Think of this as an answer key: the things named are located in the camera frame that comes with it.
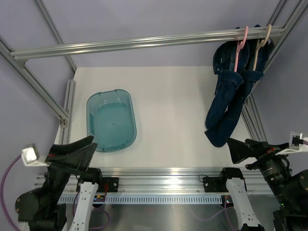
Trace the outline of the pink plastic hanger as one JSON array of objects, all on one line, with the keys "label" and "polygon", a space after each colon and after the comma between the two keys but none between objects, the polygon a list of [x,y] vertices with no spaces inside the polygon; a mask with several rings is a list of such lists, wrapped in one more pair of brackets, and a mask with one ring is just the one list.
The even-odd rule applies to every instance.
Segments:
[{"label": "pink plastic hanger", "polygon": [[248,30],[249,30],[249,27],[246,26],[245,27],[245,32],[244,32],[243,40],[241,42],[240,41],[237,42],[237,48],[236,48],[236,54],[235,54],[234,72],[237,72],[238,61],[239,61],[239,53],[244,48],[244,45],[246,43],[246,39],[247,39],[247,35],[248,35]]}]

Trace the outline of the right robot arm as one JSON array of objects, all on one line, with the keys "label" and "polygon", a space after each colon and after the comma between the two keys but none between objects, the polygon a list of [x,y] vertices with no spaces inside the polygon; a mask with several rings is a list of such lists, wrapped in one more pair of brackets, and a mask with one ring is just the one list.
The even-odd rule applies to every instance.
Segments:
[{"label": "right robot arm", "polygon": [[269,144],[266,141],[247,139],[227,140],[231,160],[238,164],[248,158],[255,161],[245,165],[263,179],[254,184],[246,184],[244,176],[238,168],[224,168],[219,176],[218,184],[222,190],[228,191],[237,212],[239,230],[262,231],[264,226],[256,218],[248,195],[269,195],[275,197],[277,209],[273,211],[273,230],[306,231],[308,229],[308,171],[293,175],[289,154],[307,151],[308,141],[294,135],[290,142]]}]

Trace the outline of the dark denim skirt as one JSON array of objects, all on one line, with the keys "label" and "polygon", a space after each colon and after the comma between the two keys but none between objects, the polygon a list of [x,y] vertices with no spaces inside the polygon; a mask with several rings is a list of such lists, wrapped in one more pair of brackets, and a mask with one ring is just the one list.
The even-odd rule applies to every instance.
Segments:
[{"label": "dark denim skirt", "polygon": [[225,145],[241,114],[238,94],[244,86],[241,72],[248,62],[249,49],[243,49],[244,57],[234,71],[236,48],[236,41],[225,42],[219,46],[213,57],[213,71],[218,79],[214,99],[205,119],[205,135],[215,147]]}]

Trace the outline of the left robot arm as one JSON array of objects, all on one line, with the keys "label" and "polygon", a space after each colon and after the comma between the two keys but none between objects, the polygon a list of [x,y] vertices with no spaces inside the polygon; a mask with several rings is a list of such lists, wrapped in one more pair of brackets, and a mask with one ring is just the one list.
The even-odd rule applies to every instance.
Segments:
[{"label": "left robot arm", "polygon": [[19,222],[26,222],[32,231],[60,231],[64,228],[66,205],[58,201],[71,177],[79,176],[81,185],[94,192],[104,186],[101,170],[90,168],[90,162],[97,147],[93,136],[87,136],[71,144],[54,144],[46,157],[49,163],[45,181],[20,195],[15,202]]}]

